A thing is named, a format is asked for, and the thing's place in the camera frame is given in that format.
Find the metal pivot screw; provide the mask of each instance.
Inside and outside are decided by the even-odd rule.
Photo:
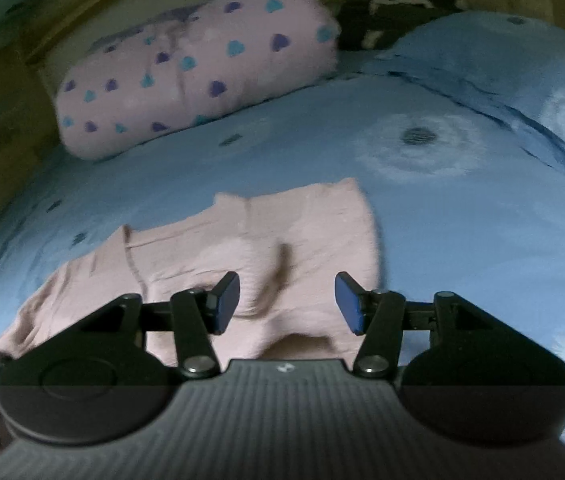
[[[205,374],[211,372],[216,363],[206,355],[197,355],[184,360],[183,368],[192,374]]]
[[[389,361],[380,355],[368,355],[360,359],[356,367],[365,377],[382,377],[389,370]]]

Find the blue pillow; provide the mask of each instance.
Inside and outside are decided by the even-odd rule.
[[[498,118],[528,151],[565,169],[565,30],[496,12],[417,28],[365,72],[396,73]]]

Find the blue duvet cover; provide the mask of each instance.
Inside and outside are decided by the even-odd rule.
[[[454,290],[565,359],[565,173],[493,120],[374,75],[96,164],[59,149],[0,219],[0,333],[58,266],[121,224],[179,221],[219,191],[255,196],[350,176],[377,218],[384,286],[415,301]],[[425,333],[408,335],[403,363],[427,345]]]

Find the bedding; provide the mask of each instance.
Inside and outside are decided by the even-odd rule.
[[[55,152],[0,219],[0,333],[63,263],[122,224],[180,221],[218,192],[348,177],[375,217],[380,286],[413,301],[453,290],[565,359],[565,173],[484,114],[360,74],[98,163]],[[406,334],[400,362],[428,345],[427,333]]]
[[[319,0],[212,0],[133,33],[72,67],[58,91],[60,136],[76,156],[105,158],[223,117],[337,62],[338,23]]]
[[[565,30],[497,12],[423,25],[370,65],[400,73],[506,122],[525,148],[565,170]]]

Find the pink pillow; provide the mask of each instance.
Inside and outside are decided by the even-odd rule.
[[[62,141],[96,160],[311,85],[335,69],[338,33],[319,0],[213,0],[139,28],[69,70]]]

